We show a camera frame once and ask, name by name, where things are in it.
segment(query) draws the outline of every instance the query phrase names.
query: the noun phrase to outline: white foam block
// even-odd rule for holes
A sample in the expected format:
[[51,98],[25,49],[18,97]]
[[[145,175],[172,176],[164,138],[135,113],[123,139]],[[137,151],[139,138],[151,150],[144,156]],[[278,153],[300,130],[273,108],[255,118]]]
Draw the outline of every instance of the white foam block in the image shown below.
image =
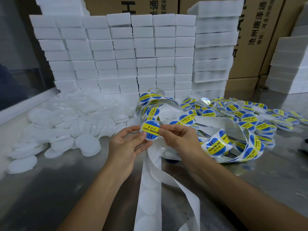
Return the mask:
[[176,57],[192,57],[194,54],[194,47],[177,47],[175,48]]
[[35,38],[38,40],[60,40],[62,39],[59,29],[53,28],[33,28]]
[[175,37],[175,27],[154,27],[155,37]]
[[120,87],[114,86],[114,87],[101,87],[100,89],[103,94],[120,94]]
[[63,40],[38,40],[43,51],[66,50]]
[[155,56],[157,58],[169,58],[175,56],[175,48],[156,48]]
[[98,83],[96,78],[78,79],[77,86],[79,88],[98,88]]
[[156,75],[156,83],[173,83],[174,74]]
[[95,61],[96,68],[101,69],[117,69],[116,60]]
[[93,51],[113,50],[112,40],[90,40],[90,46]]
[[156,66],[156,58],[137,58],[138,68],[155,67],[155,66]]
[[174,66],[156,68],[157,75],[174,74],[174,72],[175,72]]
[[176,37],[195,37],[196,27],[176,26]]
[[55,80],[77,79],[75,71],[54,71],[52,72]]
[[192,66],[193,57],[175,57],[175,66]]
[[128,77],[118,77],[118,84],[120,86],[130,86],[135,85],[137,83],[136,76],[128,76]]
[[157,14],[153,15],[154,26],[174,26],[175,14]]
[[166,66],[174,66],[175,58],[156,58],[156,66],[157,67],[166,67]]
[[55,61],[49,62],[50,69],[55,71],[71,71],[74,70],[72,61]]
[[135,49],[136,58],[154,58],[155,49]]
[[135,49],[155,48],[154,38],[134,38]]
[[88,39],[85,40],[65,40],[66,47],[68,50],[90,50],[90,42]]
[[174,89],[175,90],[184,90],[184,89],[191,89],[193,82],[175,82]]
[[134,40],[133,39],[114,39],[113,47],[114,49],[133,49]]
[[191,74],[193,73],[192,66],[176,66],[175,67],[175,74]]
[[147,27],[153,26],[153,19],[151,14],[131,15],[133,27]]
[[118,77],[118,69],[100,69],[98,77]]
[[87,39],[86,29],[83,27],[61,27],[63,39]]
[[194,37],[176,37],[175,47],[193,47],[195,45]]
[[136,58],[134,49],[114,50],[116,59]]
[[106,51],[93,51],[93,56],[95,60],[113,60],[115,59],[114,50]]
[[137,68],[138,76],[156,75],[156,67]]
[[118,69],[137,68],[136,59],[118,59],[116,62]]
[[176,74],[174,76],[174,81],[175,82],[191,82],[192,81],[192,73],[187,73],[187,74]]
[[121,93],[134,93],[138,92],[138,84],[130,86],[120,86]]
[[85,28],[108,28],[107,16],[85,16],[83,26]]
[[174,48],[175,38],[155,38],[156,48]]
[[77,76],[78,79],[98,78],[98,72],[97,72],[96,69],[76,70],[76,76]]
[[112,78],[98,78],[97,79],[99,87],[116,87],[118,86],[118,79],[116,77]]
[[156,83],[156,75],[138,76],[138,84]]
[[80,15],[54,16],[54,18],[58,27],[83,27]]
[[90,40],[110,40],[110,28],[87,29]]
[[163,91],[172,91],[174,90],[174,83],[157,83],[156,87],[162,89]]
[[107,14],[107,21],[110,27],[131,25],[131,14],[130,13]]
[[134,38],[153,38],[154,28],[153,27],[133,27],[133,36]]
[[74,70],[92,70],[96,69],[94,60],[72,61]]
[[55,18],[46,15],[29,15],[33,27],[57,27]]
[[67,51],[45,51],[47,61],[70,61]]
[[133,38],[133,29],[131,27],[111,27],[110,31],[113,39]]
[[93,60],[91,50],[68,50],[71,60]]
[[137,76],[137,68],[118,69],[119,77]]
[[176,14],[175,25],[176,26],[195,26],[196,15]]

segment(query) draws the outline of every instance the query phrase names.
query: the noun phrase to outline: finger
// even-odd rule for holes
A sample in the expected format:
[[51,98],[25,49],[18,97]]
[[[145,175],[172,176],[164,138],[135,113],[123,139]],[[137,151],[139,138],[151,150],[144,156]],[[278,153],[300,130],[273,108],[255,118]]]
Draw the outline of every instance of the finger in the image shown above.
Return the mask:
[[147,133],[142,131],[137,137],[135,137],[128,143],[130,144],[131,147],[136,148],[143,143],[145,137],[147,137]]
[[150,146],[152,146],[153,142],[152,141],[147,141],[145,144],[137,147],[135,149],[136,155],[139,155],[141,152],[147,150]]
[[124,138],[126,135],[128,135],[131,132],[140,130],[140,126],[130,126],[122,129],[119,133],[117,133],[115,136],[120,136]]

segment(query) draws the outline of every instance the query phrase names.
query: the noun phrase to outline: stack of white blocks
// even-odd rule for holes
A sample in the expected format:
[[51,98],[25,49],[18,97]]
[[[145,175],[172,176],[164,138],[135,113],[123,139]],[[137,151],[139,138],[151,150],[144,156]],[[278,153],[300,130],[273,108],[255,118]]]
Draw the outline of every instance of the stack of white blocks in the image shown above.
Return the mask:
[[243,5],[244,0],[200,1],[187,11],[197,15],[192,90],[201,97],[224,96]]
[[308,92],[308,36],[279,39],[266,85],[286,94]]

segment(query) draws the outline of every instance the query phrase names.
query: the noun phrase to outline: round sticker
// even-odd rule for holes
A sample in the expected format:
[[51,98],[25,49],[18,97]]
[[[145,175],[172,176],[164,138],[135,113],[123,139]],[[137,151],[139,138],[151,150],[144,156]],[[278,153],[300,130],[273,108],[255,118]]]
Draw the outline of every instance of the round sticker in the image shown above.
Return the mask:
[[284,112],[281,109],[273,109],[273,113],[275,113],[275,114],[277,114],[281,117],[287,117],[288,116],[287,112]]
[[206,150],[211,155],[223,155],[227,151],[223,142],[217,138],[212,138],[206,143]]
[[157,139],[159,136],[160,125],[156,121],[145,121],[140,128],[140,132],[144,131],[147,133],[147,137],[145,138],[148,141],[152,141]]
[[256,128],[254,127],[253,124],[249,122],[239,122],[238,123],[241,127],[248,129],[250,132],[254,132]]
[[301,113],[294,112],[294,111],[288,111],[287,114],[289,117],[292,117],[292,118],[302,118],[303,117]]
[[208,109],[208,110],[203,111],[202,116],[203,117],[215,117],[216,113],[213,110]]
[[246,113],[242,116],[241,120],[243,122],[249,122],[253,125],[258,124],[258,118],[256,117],[256,115],[252,114],[252,113]]
[[240,107],[237,104],[229,104],[226,109],[228,112],[235,113],[239,111]]
[[285,122],[290,122],[293,125],[298,125],[299,124],[299,120],[296,120],[296,119],[290,118],[290,117],[282,117],[281,120],[283,120]]

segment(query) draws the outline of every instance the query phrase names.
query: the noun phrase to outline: stainless steel table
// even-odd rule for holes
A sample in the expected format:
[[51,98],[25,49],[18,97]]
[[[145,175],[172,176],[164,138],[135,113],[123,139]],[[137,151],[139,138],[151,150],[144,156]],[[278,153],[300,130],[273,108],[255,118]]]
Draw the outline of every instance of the stainless steel table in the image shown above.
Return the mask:
[[[233,97],[266,104],[269,108],[294,110],[308,117],[308,93],[285,95],[256,91],[253,97]],[[226,164],[230,171],[308,217],[308,155],[300,151],[308,128],[296,126],[293,132],[277,130],[276,147],[256,161]],[[0,181],[0,231],[55,230],[87,190],[104,165],[108,138],[101,138],[100,154],[86,158],[79,150],[46,159],[38,155],[36,167],[22,174],[7,175]],[[144,153],[121,186],[103,230],[133,230]],[[162,169],[194,192],[201,202],[201,230],[244,230],[236,216],[221,204],[202,180],[183,167],[162,160]],[[178,230],[192,216],[183,192],[163,185],[163,230]]]

